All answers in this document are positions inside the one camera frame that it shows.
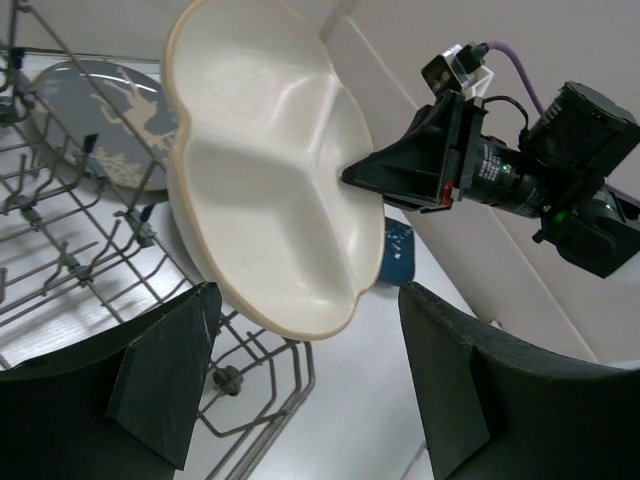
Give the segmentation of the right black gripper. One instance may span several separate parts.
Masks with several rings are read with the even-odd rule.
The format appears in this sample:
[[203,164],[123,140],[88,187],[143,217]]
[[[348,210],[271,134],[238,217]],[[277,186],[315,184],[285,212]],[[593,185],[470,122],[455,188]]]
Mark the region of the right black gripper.
[[427,213],[470,200],[538,218],[545,200],[542,165],[482,133],[481,99],[446,92],[419,109],[395,143],[347,167],[341,180],[385,203]]

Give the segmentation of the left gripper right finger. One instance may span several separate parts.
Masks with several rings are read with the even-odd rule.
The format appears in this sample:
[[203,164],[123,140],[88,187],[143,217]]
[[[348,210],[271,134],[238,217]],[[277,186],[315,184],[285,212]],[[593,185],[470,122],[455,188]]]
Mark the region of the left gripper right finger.
[[402,285],[401,327],[438,479],[635,479],[639,374],[556,354]]

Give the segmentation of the cream three-section divided plate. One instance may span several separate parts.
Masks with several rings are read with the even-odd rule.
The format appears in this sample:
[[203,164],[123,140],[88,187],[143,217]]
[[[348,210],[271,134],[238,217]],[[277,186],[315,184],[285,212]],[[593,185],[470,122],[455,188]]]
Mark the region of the cream three-section divided plate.
[[178,119],[170,205],[202,277],[283,337],[344,330],[378,277],[385,215],[341,179],[373,144],[316,30],[281,1],[196,1],[161,79]]

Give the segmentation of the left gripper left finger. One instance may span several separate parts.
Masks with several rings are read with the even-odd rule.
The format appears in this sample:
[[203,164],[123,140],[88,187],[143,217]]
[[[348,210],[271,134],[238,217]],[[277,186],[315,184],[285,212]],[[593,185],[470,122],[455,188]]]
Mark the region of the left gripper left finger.
[[2,470],[183,469],[221,306],[201,283],[2,372]]

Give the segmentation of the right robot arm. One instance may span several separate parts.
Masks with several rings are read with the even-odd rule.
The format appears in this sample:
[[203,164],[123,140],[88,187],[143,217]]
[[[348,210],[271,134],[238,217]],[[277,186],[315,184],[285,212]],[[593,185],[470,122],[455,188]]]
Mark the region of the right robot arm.
[[598,277],[639,251],[639,203],[606,184],[636,148],[633,115],[606,96],[567,82],[516,148],[485,135],[484,99],[444,92],[421,108],[394,144],[347,167],[344,183],[406,211],[448,210],[468,199],[537,219],[537,243]]

